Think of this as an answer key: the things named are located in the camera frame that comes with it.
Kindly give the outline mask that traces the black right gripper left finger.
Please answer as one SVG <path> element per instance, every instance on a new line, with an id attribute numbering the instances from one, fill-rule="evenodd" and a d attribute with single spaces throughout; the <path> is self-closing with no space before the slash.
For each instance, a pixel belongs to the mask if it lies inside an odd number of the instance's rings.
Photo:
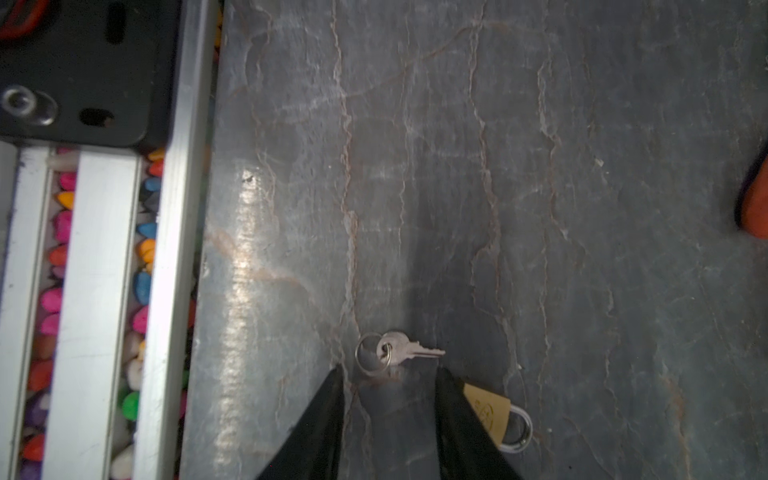
<path id="1" fill-rule="evenodd" d="M 258 479 L 337 479 L 344 428 L 344 372 L 325 377 L 280 450 Z"/>

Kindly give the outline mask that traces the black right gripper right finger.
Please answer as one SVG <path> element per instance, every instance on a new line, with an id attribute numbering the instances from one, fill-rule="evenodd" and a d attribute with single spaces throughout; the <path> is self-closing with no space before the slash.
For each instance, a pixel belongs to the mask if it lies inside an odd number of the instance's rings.
<path id="1" fill-rule="evenodd" d="M 445 367 L 436 372 L 434 405 L 441 479 L 522 479 L 494 445 L 457 379 Z"/>

